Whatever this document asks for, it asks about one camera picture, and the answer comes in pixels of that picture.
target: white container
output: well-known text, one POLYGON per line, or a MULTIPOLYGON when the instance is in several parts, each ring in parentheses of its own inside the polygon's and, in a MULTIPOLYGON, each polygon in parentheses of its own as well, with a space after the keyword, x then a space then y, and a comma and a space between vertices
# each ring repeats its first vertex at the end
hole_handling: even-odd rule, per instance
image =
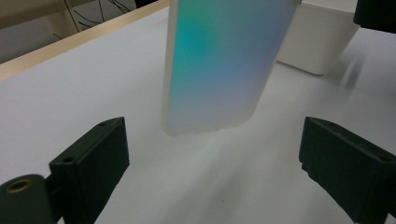
POLYGON ((324 75, 332 69, 359 26, 353 23, 357 0, 304 0, 277 60, 324 75))

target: white table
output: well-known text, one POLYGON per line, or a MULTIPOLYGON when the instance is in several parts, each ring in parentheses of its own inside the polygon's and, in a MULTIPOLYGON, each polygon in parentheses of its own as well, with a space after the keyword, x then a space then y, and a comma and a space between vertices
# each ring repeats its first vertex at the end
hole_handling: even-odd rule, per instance
POLYGON ((304 118, 396 153, 396 35, 359 30, 325 77, 277 63, 248 122, 170 137, 160 122, 167 12, 0 82, 0 182, 49 175, 93 125, 124 116, 131 166, 97 223, 352 223, 301 169, 304 118))

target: gray floor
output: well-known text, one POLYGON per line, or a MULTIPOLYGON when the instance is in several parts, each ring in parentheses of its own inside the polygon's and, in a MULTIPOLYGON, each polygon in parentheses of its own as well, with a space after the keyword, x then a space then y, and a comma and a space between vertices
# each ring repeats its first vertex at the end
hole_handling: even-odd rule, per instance
MULTIPOLYGON (((135 9, 134 0, 118 1, 131 10, 135 9)), ((101 5, 105 21, 123 14, 121 10, 107 0, 101 0, 101 5)), ((90 21, 102 21, 102 13, 98 1, 75 7, 74 10, 90 21)), ((96 25, 96 23, 86 21, 80 16, 78 18, 80 22, 89 26, 96 25)), ((83 29, 89 29, 89 27, 84 25, 82 27, 83 29)), ((5 63, 58 40, 60 38, 52 34, 44 18, 2 29, 0 30, 0 63, 5 63)))

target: table surface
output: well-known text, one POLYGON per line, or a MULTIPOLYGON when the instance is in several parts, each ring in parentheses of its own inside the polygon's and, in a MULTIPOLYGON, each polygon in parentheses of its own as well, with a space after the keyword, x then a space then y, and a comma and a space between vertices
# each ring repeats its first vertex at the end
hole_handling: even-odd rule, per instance
POLYGON ((304 118, 396 153, 396 35, 360 29, 324 77, 277 63, 245 124, 171 137, 160 121, 167 13, 0 82, 0 182, 49 175, 92 126, 124 116, 131 166, 97 223, 352 223, 301 169, 304 118))

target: holographic panel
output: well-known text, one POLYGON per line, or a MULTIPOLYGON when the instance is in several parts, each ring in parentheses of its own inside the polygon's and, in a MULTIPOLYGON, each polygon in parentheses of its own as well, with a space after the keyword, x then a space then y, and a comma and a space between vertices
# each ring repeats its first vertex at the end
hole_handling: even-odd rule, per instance
POLYGON ((294 0, 171 0, 165 131, 214 131, 249 119, 298 5, 294 0))

